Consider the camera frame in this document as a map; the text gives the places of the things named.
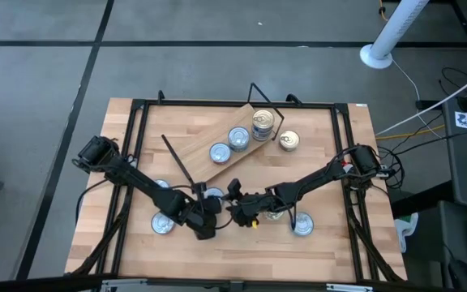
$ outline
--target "wooden board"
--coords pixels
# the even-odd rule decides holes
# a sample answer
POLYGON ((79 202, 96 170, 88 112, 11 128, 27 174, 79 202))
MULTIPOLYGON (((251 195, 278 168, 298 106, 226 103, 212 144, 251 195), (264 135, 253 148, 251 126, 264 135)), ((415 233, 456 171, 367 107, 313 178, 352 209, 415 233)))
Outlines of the wooden board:
MULTIPOLYGON (((102 135, 118 138, 118 144, 122 144, 130 105, 130 99, 111 100, 102 135)), ((160 135, 167 135, 170 141, 184 140, 235 110, 229 107, 151 106, 139 169, 151 178, 162 178, 172 185, 185 184, 185 177, 160 135)), ((210 187, 224 190, 232 178, 239 178, 242 191, 263 191, 274 183, 299 179, 330 161, 336 149, 329 111, 282 109, 281 112, 286 116, 282 131, 296 131, 301 137, 299 148, 295 152, 284 152, 276 142, 270 141, 211 179, 210 187)), ((375 147, 368 108, 349 105, 349 112, 355 142, 375 147)), ((341 133, 346 144, 342 121, 341 133)), ((100 179, 101 174, 92 174, 88 185, 100 179)), ((373 183, 385 187, 381 180, 375 179, 373 183)), ((67 272, 79 267, 98 243, 111 190, 110 184, 103 184, 86 195, 66 263, 67 272)), ((366 195, 366 205, 375 245, 396 273, 406 279, 388 197, 371 188, 366 195)), ((315 221, 310 236, 292 235, 288 217, 267 221, 261 216, 257 230, 232 224, 219 230, 215 238, 198 241, 192 230, 185 226, 176 226, 165 236, 154 234, 150 221, 157 210, 147 196, 135 190, 119 274, 164 278, 354 281, 341 183, 331 182, 307 194, 298 204, 298 211, 308 212, 315 221)), ((228 214, 220 214, 218 225, 227 219, 228 214)), ((109 249, 105 271, 110 270, 113 251, 114 243, 109 249)), ((360 251, 364 275, 370 278, 362 244, 360 251)))
POLYGON ((223 115, 217 123, 204 128, 199 134, 187 137, 174 145, 179 159, 195 182, 207 182, 270 140, 261 142, 250 137, 248 148, 243 152, 232 151, 230 159, 223 165, 218 165, 210 159, 210 147, 215 143, 228 145, 228 133, 233 127, 245 127, 251 131, 254 113, 253 107, 246 104, 230 114, 223 115))

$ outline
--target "tin can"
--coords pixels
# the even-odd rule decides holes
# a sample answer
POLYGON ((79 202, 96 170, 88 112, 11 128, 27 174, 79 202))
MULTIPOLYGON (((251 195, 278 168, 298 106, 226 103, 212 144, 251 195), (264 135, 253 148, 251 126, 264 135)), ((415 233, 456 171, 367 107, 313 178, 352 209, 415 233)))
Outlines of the tin can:
POLYGON ((228 133, 228 144, 235 152, 243 152, 248 148, 250 133, 244 127, 234 127, 228 133))
POLYGON ((221 198, 225 193, 218 187, 211 187, 204 192, 205 199, 210 195, 221 198))
POLYGON ((295 230, 293 230, 293 233, 298 236, 306 236, 311 234, 314 228, 315 223, 313 222, 313 218, 311 218, 308 213, 297 213, 297 224, 295 226, 295 230))
POLYGON ((300 143, 300 137, 298 134, 293 131, 285 131, 281 134, 281 139, 279 141, 279 145, 285 151, 293 151, 298 147, 300 143))
POLYGON ((210 159, 217 164, 225 164, 230 159, 230 148, 224 143, 215 143, 210 147, 210 159))
POLYGON ((152 217, 151 227, 158 234, 167 234, 174 229, 174 221, 158 212, 152 217))
POLYGON ((157 183, 158 186, 163 187, 163 188, 169 188, 170 187, 169 183, 167 181, 163 180, 163 179, 157 179, 154 182, 157 183))
POLYGON ((273 114, 267 110, 257 110, 253 114, 253 124, 251 126, 251 134, 253 139, 258 141, 265 141, 272 134, 273 123, 275 118, 273 114))
POLYGON ((269 221, 277 221, 279 220, 282 215, 284 214, 284 212, 277 212, 277 213, 274 213, 274 212, 264 212, 264 216, 266 217, 266 219, 268 219, 269 221))

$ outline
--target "wooden table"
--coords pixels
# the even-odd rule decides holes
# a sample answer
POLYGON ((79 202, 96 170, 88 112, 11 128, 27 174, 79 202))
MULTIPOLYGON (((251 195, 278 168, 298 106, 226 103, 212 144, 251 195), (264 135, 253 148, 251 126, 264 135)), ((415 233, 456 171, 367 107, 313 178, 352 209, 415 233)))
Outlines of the wooden table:
MULTIPOLYGON (((119 145, 122 145, 131 101, 111 99, 102 127, 101 134, 118 139, 119 145)), ((176 144, 234 110, 236 108, 232 107, 150 106, 139 170, 152 179, 161 178, 171 185, 188 184, 163 143, 161 134, 176 144)), ((298 149, 284 152, 276 142, 270 141, 209 181, 209 187, 226 191, 231 179, 238 178, 243 192, 261 192, 275 183, 302 178, 332 159, 336 149, 329 110, 280 111, 285 116, 281 130, 296 131, 300 135, 298 149)), ((376 147, 366 105, 351 104, 349 113, 355 143, 376 147)), ((341 117, 339 121, 346 147, 341 117)), ((137 128, 135 125, 130 152, 135 145, 137 128)), ((91 174, 88 185, 100 180, 102 174, 91 174)), ((374 179, 373 183, 385 188, 379 179, 374 179)), ((107 182, 85 196, 66 263, 67 272, 79 267, 100 240, 112 189, 112 184, 107 182)), ((374 244, 394 271, 406 279, 388 197, 371 188, 366 193, 366 206, 374 244)), ((341 183, 331 182, 305 195, 298 204, 298 211, 313 217, 315 229, 309 236, 294 236, 287 216, 279 221, 268 221, 259 216, 260 226, 256 230, 233 223, 218 230, 215 238, 198 241, 192 230, 185 226, 176 226, 167 235, 155 234, 151 229, 151 219, 158 210, 150 198, 135 190, 119 274, 124 277, 180 279, 354 282, 341 183)), ((218 225, 228 218, 228 213, 220 214, 218 225)), ((370 278, 365 247, 361 243, 359 246, 365 278, 370 278)), ((110 270, 113 251, 114 243, 111 243, 105 271, 110 270)))

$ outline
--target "yellow cable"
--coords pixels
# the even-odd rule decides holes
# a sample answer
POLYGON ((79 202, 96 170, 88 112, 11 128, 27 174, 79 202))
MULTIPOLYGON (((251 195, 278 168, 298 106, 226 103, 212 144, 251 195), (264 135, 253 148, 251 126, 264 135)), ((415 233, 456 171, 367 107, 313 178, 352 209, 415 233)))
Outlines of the yellow cable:
MULTIPOLYGON (((440 125, 440 126, 437 126, 435 128, 432 128, 432 130, 435 131, 435 130, 442 129, 442 128, 444 128, 444 125, 440 125)), ((430 132, 431 132, 430 130, 423 130, 423 131, 419 131, 415 135, 421 135, 421 134, 426 134, 426 133, 430 133, 430 132)), ((389 139, 396 139, 396 138, 405 138, 405 137, 408 137, 410 135, 414 135, 414 134, 413 133, 406 133, 406 134, 399 134, 399 135, 390 135, 390 136, 386 136, 386 137, 376 137, 376 140, 389 140, 389 139)))
MULTIPOLYGON (((379 8, 383 7, 383 0, 379 0, 379 8)), ((385 14, 381 11, 381 18, 385 21, 388 21, 388 19, 385 17, 385 14)))

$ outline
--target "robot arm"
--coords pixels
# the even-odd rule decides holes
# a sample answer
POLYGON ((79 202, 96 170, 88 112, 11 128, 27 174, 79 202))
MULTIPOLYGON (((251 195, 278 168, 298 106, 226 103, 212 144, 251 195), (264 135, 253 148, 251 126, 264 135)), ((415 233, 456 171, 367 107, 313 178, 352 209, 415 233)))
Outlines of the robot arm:
MULTIPOLYGON (((115 185, 132 185, 152 199, 160 212, 176 224, 188 225, 198 239, 213 238, 216 235, 216 216, 221 212, 220 202, 204 200, 199 204, 183 191, 163 188, 148 176, 131 166, 124 157, 118 155, 118 146, 105 137, 93 137, 80 151, 79 159, 73 163, 87 173, 104 172, 105 178, 115 185)), ((196 184, 193 192, 206 189, 196 184)))
POLYGON ((240 226, 252 227, 258 224, 257 216, 261 212, 282 212, 292 208, 302 197, 327 183, 348 178, 349 187, 367 189, 371 186, 371 178, 379 171, 379 163, 370 146, 356 145, 338 153, 322 169, 299 179, 296 182, 282 182, 267 187, 264 194, 254 195, 240 192, 241 184, 234 179, 228 186, 226 200, 236 204, 228 207, 233 221, 240 226), (350 155, 352 165, 345 162, 344 156, 350 155))

